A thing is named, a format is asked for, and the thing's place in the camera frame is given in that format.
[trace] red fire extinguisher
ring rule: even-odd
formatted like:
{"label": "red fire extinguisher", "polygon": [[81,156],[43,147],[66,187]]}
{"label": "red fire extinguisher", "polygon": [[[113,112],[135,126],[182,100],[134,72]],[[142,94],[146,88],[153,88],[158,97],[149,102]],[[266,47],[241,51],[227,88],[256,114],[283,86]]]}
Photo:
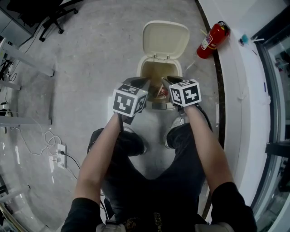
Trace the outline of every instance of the red fire extinguisher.
{"label": "red fire extinguisher", "polygon": [[219,21],[209,31],[203,42],[196,50],[196,53],[200,58],[208,58],[214,52],[214,50],[217,49],[217,46],[221,44],[229,34],[230,29],[226,25],[226,23],[223,21]]}

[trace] white wall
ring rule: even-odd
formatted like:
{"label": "white wall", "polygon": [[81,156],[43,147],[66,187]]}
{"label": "white wall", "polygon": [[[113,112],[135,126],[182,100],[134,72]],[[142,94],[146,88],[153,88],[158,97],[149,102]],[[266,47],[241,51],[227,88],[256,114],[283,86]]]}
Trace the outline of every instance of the white wall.
{"label": "white wall", "polygon": [[284,0],[199,0],[210,26],[224,20],[230,38],[218,48],[226,103],[225,152],[246,204],[256,194],[266,161],[270,109],[265,74],[254,44],[242,47],[242,34],[253,36],[285,7]]}

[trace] black sleeve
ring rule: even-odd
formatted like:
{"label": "black sleeve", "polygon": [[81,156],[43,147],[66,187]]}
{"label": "black sleeve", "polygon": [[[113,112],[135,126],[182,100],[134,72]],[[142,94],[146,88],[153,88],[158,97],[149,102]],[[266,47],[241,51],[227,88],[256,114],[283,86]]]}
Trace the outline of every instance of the black sleeve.
{"label": "black sleeve", "polygon": [[95,232],[97,225],[101,223],[99,205],[87,198],[76,198],[72,201],[61,232]]}
{"label": "black sleeve", "polygon": [[257,225],[251,207],[245,205],[232,182],[218,186],[212,195],[213,223],[226,222],[235,232],[256,232]]}

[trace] forearm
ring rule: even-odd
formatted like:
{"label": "forearm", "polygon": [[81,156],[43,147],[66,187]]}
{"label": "forearm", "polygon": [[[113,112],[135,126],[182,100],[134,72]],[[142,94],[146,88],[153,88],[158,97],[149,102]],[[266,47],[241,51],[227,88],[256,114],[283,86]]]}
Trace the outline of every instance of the forearm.
{"label": "forearm", "polygon": [[233,182],[225,153],[195,106],[185,108],[198,155],[211,193],[225,182]]}
{"label": "forearm", "polygon": [[75,198],[84,197],[100,203],[101,182],[109,167],[119,133],[118,116],[114,114],[81,166]]}

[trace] glass door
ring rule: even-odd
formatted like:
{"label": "glass door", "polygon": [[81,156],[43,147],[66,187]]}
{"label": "glass door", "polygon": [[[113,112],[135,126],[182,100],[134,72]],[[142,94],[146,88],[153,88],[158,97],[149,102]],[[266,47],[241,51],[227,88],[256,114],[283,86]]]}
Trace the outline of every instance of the glass door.
{"label": "glass door", "polygon": [[290,230],[290,25],[289,7],[257,33],[271,96],[271,132],[263,176],[252,204],[259,232]]}

